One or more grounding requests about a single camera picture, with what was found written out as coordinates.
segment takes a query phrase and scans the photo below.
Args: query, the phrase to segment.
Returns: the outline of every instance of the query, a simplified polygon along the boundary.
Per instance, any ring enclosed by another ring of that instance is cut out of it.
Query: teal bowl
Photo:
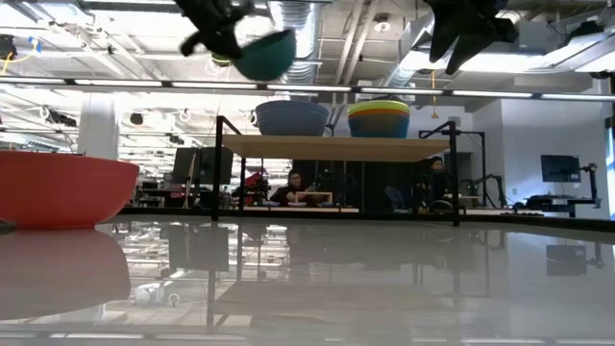
[[[277,32],[241,48],[243,57],[233,65],[247,79],[269,82],[280,78],[292,65],[297,53],[295,32]]]
[[[406,138],[410,118],[395,113],[357,115],[348,119],[353,137]]]

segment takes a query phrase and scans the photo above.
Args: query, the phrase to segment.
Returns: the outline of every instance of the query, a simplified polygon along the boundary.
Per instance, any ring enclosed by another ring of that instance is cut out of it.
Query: ceiling light
[[[330,91],[330,92],[349,92],[349,86],[288,86],[288,85],[271,85],[267,86],[269,90],[283,91]]]
[[[615,102],[615,96],[583,94],[543,94],[543,100]]]
[[[476,97],[530,98],[532,94],[529,92],[455,90],[453,91],[453,95]]]
[[[380,22],[374,25],[374,30],[378,33],[385,33],[391,29],[391,24],[388,22]]]
[[[256,84],[247,83],[201,83],[201,82],[173,82],[173,87],[198,88],[225,88],[225,89],[256,89]]]
[[[615,51],[601,56],[577,69],[577,72],[603,72],[615,70]]]
[[[473,72],[519,73],[535,67],[542,56],[510,53],[480,53],[459,70]]]
[[[391,29],[391,24],[388,22],[388,13],[378,13],[374,16],[374,21],[376,25],[374,25],[374,30],[378,33],[384,33]]]
[[[399,95],[442,95],[442,90],[421,88],[394,88],[394,87],[362,87],[361,93],[385,93]]]
[[[59,78],[30,78],[30,77],[0,77],[0,83],[65,84],[64,80],[59,79]]]
[[[161,87],[158,81],[122,81],[122,80],[75,80],[80,86],[105,86],[105,87]]]

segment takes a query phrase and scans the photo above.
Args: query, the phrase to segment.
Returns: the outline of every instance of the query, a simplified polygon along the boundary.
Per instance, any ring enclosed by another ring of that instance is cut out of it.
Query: stacked colorful bowls
[[[353,137],[406,138],[410,107],[388,100],[357,103],[348,108],[348,124]]]

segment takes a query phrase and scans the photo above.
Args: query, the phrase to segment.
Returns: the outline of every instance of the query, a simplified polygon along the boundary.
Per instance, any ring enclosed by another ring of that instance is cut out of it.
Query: person
[[[270,200],[280,203],[281,206],[288,206],[288,202],[293,203],[295,200],[298,202],[306,202],[309,205],[315,205],[322,202],[323,196],[314,195],[299,195],[297,192],[301,191],[314,191],[314,186],[304,188],[301,174],[299,171],[292,169],[288,172],[288,185],[278,188],[276,193],[271,196]]]
[[[449,193],[450,188],[449,174],[444,170],[442,158],[433,157],[430,159],[430,199],[432,201],[443,200]]]
[[[305,202],[306,196],[300,195],[298,198],[296,196],[296,193],[300,191],[305,191],[302,186],[301,174],[292,169],[288,172],[288,184],[278,188],[270,199],[273,202],[280,203],[282,206],[287,206],[288,202],[295,202],[295,199],[299,200],[299,202]]]
[[[414,186],[414,206],[425,209],[432,202],[444,200],[449,193],[450,179],[444,170],[442,158],[433,157],[424,161],[427,172],[420,175]]]

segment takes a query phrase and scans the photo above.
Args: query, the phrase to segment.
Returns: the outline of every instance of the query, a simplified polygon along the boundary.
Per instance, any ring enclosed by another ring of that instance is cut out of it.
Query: wooden shelf
[[[224,135],[243,158],[415,162],[449,149],[448,140],[316,136]]]

